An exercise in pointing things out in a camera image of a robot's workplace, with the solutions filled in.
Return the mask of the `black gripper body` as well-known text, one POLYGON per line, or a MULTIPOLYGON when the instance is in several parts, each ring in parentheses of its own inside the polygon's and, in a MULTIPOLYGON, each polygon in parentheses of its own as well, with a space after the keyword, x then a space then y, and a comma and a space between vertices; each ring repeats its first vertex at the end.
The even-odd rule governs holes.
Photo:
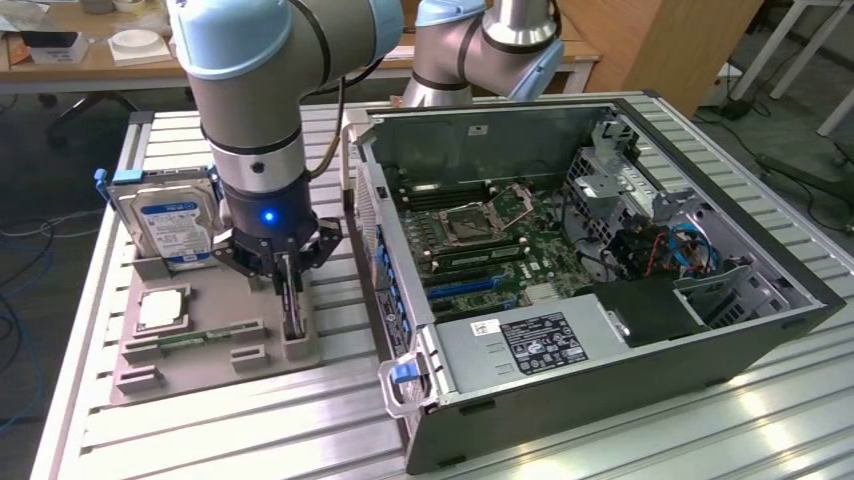
POLYGON ((264 251, 288 253, 299 248, 318 230, 318 216, 311 208, 310 174, 304 172, 284 188, 267 193, 223 186, 233 241, 248 252, 248 265, 260 275, 273 272, 264 263, 264 251))

